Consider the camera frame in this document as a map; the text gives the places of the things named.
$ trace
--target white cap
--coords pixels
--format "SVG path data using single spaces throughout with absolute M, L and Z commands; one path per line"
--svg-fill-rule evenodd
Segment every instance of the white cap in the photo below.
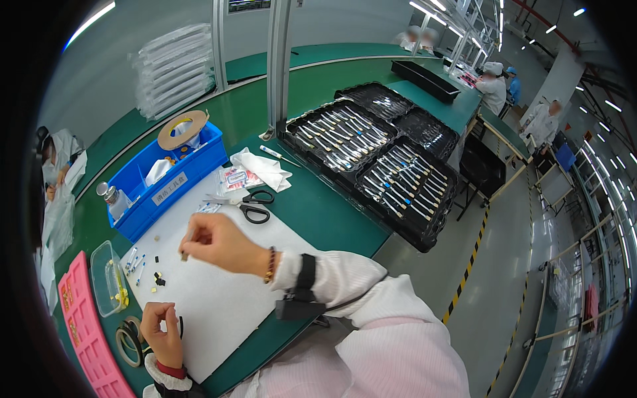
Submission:
M 485 72 L 493 73 L 494 75 L 502 74 L 503 65 L 501 62 L 485 62 L 482 70 Z

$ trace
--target red bracelet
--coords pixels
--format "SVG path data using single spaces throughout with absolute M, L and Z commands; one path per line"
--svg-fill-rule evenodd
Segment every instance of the red bracelet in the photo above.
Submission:
M 276 259 L 276 250 L 274 246 L 270 246 L 270 261 L 268 263 L 268 271 L 266 272 L 265 277 L 263 277 L 263 283 L 269 283 L 272 280 L 272 277 L 275 275 L 275 259 Z

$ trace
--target pink foam tray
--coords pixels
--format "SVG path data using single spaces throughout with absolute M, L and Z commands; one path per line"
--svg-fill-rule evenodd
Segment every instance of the pink foam tray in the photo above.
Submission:
M 97 318 L 86 253 L 80 252 L 57 285 L 64 324 L 84 374 L 100 398 L 134 397 Z

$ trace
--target right hand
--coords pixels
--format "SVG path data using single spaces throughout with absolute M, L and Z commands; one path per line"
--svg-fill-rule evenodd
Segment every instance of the right hand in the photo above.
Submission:
M 232 273 L 264 277 L 270 251 L 249 240 L 225 214 L 195 213 L 188 223 L 192 239 L 184 236 L 179 252 L 215 264 Z M 280 254 L 277 253 L 275 267 Z
M 55 187 L 49 185 L 47 188 L 47 198 L 49 202 L 52 202 L 55 198 Z

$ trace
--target blue tool box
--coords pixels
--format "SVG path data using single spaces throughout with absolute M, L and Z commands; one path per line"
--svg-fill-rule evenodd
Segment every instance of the blue tool box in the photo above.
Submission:
M 118 230 L 131 243 L 137 242 L 173 203 L 211 171 L 228 161 L 221 134 L 221 130 L 207 122 L 199 133 L 201 145 L 197 149 L 184 145 L 167 151 L 155 140 L 135 155 L 108 181 L 109 187 L 114 185 L 118 190 L 123 190 L 133 202 L 117 222 L 113 222 L 106 205 L 111 228 Z M 183 147 L 187 148 L 185 152 L 182 152 Z M 146 187 L 145 178 L 151 167 L 157 160 L 166 157 L 176 159 L 175 165 L 157 183 Z

